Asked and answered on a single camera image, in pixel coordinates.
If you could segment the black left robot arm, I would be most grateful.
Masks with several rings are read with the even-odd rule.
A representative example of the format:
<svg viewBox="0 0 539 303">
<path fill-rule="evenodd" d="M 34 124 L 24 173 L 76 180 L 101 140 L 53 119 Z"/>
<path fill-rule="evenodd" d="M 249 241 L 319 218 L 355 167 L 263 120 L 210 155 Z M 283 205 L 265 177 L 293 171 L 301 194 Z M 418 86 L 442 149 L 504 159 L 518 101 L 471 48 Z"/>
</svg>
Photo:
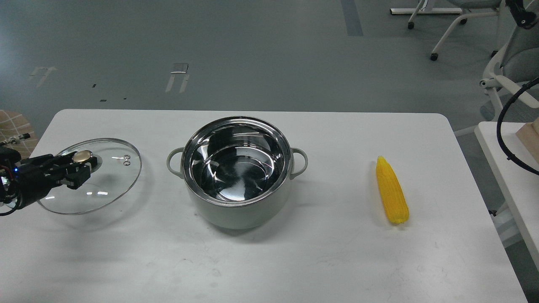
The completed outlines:
<svg viewBox="0 0 539 303">
<path fill-rule="evenodd" d="M 22 159 L 17 150 L 2 146 L 0 198 L 1 205 L 8 210 L 1 215 L 40 201 L 54 188 L 80 188 L 100 165 L 101 160 L 89 150 Z"/>
</svg>

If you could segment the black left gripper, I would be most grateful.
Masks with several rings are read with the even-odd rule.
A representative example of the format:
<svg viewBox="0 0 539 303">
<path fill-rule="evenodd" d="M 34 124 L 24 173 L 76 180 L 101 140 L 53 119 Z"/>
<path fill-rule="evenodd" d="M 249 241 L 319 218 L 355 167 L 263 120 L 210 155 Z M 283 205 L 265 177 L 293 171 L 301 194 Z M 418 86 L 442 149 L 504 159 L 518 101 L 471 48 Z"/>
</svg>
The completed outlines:
<svg viewBox="0 0 539 303">
<path fill-rule="evenodd" d="M 50 169 L 69 165 L 89 166 L 69 167 L 62 172 L 60 179 L 59 174 L 48 174 Z M 52 188 L 58 186 L 78 189 L 90 178 L 92 169 L 97 167 L 98 158 L 93 153 L 68 153 L 56 157 L 46 154 L 25 159 L 15 172 L 15 184 L 19 193 L 15 208 L 23 209 L 31 205 L 46 197 Z"/>
</svg>

